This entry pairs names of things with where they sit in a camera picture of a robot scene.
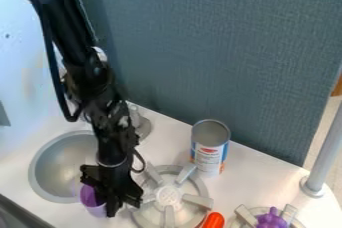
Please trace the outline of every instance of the cable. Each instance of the cable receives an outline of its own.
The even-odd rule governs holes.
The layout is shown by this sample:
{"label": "cable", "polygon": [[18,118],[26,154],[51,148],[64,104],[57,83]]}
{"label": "cable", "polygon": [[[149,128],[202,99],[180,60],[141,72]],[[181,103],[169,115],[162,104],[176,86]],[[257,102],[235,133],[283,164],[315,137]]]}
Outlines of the cable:
{"label": "cable", "polygon": [[43,11],[42,4],[38,0],[32,0],[32,3],[34,4],[37,10],[37,13],[39,14],[39,17],[40,17],[40,22],[41,22],[43,37],[44,37],[44,42],[45,42],[45,48],[46,48],[46,54],[47,54],[47,58],[49,62],[50,73],[51,73],[52,82],[55,88],[55,92],[57,95],[58,103],[62,109],[62,112],[66,120],[69,122],[75,122],[80,116],[83,108],[81,105],[79,105],[74,115],[71,115],[69,111],[67,102],[64,97],[64,91],[61,86],[56,55],[55,55],[55,51],[53,49],[53,44],[52,44],[53,41],[52,41],[52,33],[51,33],[49,20],[47,19]]}

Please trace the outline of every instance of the can lid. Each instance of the can lid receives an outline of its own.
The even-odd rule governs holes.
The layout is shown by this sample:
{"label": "can lid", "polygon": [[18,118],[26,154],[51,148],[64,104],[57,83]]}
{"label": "can lid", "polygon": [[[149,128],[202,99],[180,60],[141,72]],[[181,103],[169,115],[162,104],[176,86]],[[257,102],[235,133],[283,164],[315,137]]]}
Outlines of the can lid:
{"label": "can lid", "polygon": [[192,141],[205,146],[220,146],[230,139],[230,130],[217,120],[202,120],[192,127]]}

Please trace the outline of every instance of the white countertop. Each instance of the white countertop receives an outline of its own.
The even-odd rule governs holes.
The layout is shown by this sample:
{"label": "white countertop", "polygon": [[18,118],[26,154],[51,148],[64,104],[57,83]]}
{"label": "white countertop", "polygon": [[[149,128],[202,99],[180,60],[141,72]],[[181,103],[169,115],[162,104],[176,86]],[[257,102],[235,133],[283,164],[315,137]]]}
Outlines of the white countertop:
{"label": "white countertop", "polygon": [[[140,110],[153,125],[152,133],[138,147],[145,160],[154,165],[185,164],[189,159],[191,126],[144,108]],[[56,228],[136,227],[126,209],[115,218],[96,219],[79,203],[52,203],[31,189],[28,167],[35,153],[58,135],[84,129],[90,126],[68,123],[59,112],[51,113],[49,122],[31,133],[23,147],[0,160],[0,193]],[[232,142],[223,173],[203,180],[214,199],[213,211],[222,213],[227,223],[240,204],[283,208],[290,203],[300,210],[297,218],[307,228],[342,227],[341,209],[327,186],[320,199],[312,199],[300,190],[299,180],[307,174],[300,167]]]}

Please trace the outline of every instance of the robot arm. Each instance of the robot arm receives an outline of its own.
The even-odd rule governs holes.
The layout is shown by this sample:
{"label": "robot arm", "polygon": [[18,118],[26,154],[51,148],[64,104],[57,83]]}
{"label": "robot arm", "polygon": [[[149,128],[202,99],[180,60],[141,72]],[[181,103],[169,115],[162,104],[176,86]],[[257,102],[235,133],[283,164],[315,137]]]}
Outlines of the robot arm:
{"label": "robot arm", "polygon": [[[123,202],[140,206],[143,190],[132,180],[131,171],[138,136],[126,102],[115,87],[115,78],[94,49],[96,39],[80,0],[29,0],[44,35],[52,81],[65,118],[74,122],[83,112],[98,139],[97,166],[81,166],[81,182],[94,187],[96,198],[105,201],[107,216],[113,217]],[[55,44],[67,70],[61,79],[54,53]],[[71,114],[67,101],[77,105]]]}

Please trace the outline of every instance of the gray fabric partition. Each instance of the gray fabric partition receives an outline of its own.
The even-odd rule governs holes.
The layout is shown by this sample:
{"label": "gray fabric partition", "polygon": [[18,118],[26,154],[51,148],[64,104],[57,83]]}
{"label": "gray fabric partition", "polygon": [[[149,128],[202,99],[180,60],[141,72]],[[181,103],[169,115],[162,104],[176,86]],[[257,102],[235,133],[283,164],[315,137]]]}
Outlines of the gray fabric partition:
{"label": "gray fabric partition", "polygon": [[222,120],[302,165],[341,63],[342,0],[83,1],[132,101]]}

